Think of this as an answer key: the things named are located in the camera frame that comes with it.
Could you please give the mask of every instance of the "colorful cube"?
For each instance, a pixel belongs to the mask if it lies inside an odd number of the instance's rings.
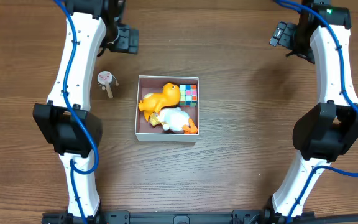
[[[195,107],[197,92],[197,85],[180,85],[180,106]]]

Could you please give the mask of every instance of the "open box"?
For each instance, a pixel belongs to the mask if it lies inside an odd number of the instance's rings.
[[[174,134],[164,131],[161,125],[153,127],[144,118],[143,112],[137,107],[138,102],[149,93],[161,93],[162,87],[172,83],[176,85],[197,85],[197,105],[195,107],[179,106],[182,111],[189,114],[190,118],[198,127],[198,134]],[[139,141],[178,141],[195,142],[200,135],[200,85],[197,77],[163,77],[140,75],[137,87],[135,135]]]

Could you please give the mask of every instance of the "white toy duck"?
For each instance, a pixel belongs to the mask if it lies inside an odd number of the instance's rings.
[[[198,133],[198,128],[194,124],[194,121],[180,107],[164,108],[159,113],[153,113],[150,116],[150,124],[152,126],[162,124],[164,131],[171,130],[177,134]]]

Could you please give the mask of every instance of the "yellow toy duck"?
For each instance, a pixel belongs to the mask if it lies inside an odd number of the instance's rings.
[[[162,93],[149,93],[139,102],[140,111],[144,111],[144,117],[149,122],[150,115],[159,113],[165,106],[174,106],[180,102],[179,86],[167,83],[162,88]]]

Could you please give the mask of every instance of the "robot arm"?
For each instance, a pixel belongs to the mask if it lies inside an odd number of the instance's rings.
[[[332,7],[329,1],[304,0],[303,4],[323,16],[335,31],[342,45],[346,90],[349,98],[358,105],[349,61],[349,10]],[[358,115],[341,94],[340,64],[333,38],[314,16],[302,12],[298,25],[279,23],[270,44],[292,50],[287,56],[297,55],[315,63],[318,81],[318,104],[294,127],[293,144],[298,151],[283,184],[270,202],[272,217],[287,217],[313,168],[330,166],[358,138]],[[303,205],[322,172],[320,169],[313,176],[292,217],[302,215]]]
[[[90,90],[99,48],[112,52],[136,54],[139,31],[121,24],[123,5],[118,0],[66,0],[66,8],[77,31],[77,46],[67,81],[68,101],[86,126],[97,146],[102,135],[101,121],[90,113]],[[90,170],[94,164],[94,151],[85,134],[70,116],[63,98],[63,79],[73,50],[73,34],[67,20],[66,41],[57,79],[46,105],[35,105],[33,117],[48,143],[53,144],[63,163],[70,197],[67,217],[81,220],[70,178],[70,161],[79,170]],[[79,201],[88,223],[95,223],[99,215],[100,197],[96,190],[94,172],[81,175],[74,172]],[[54,223],[56,217],[43,218],[43,223]]]

